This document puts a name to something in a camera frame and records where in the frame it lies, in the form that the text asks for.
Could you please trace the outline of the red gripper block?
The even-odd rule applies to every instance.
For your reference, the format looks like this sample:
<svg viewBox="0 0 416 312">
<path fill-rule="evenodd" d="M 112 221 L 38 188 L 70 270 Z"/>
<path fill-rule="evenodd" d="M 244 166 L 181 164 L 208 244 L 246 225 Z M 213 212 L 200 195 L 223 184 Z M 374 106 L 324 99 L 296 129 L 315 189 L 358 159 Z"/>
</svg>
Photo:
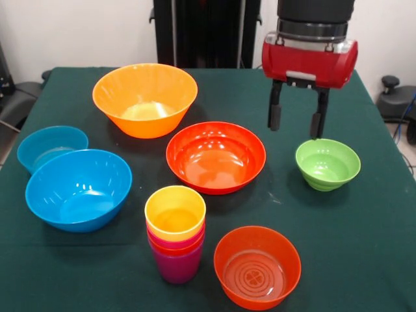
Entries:
<svg viewBox="0 0 416 312">
<path fill-rule="evenodd" d="M 268 33 L 263 42 L 262 67 L 268 78 L 275 79 L 270 91 L 268 128 L 271 131 L 280 128 L 282 81 L 300 79 L 321 87 L 317 90 L 317 111 L 310 127 L 311 138 L 321 138 L 328 109 L 328 88 L 342 88 L 349 82 L 357 58 L 355 40 L 335 44 L 303 42 L 283 38 L 276 31 Z"/>
</svg>

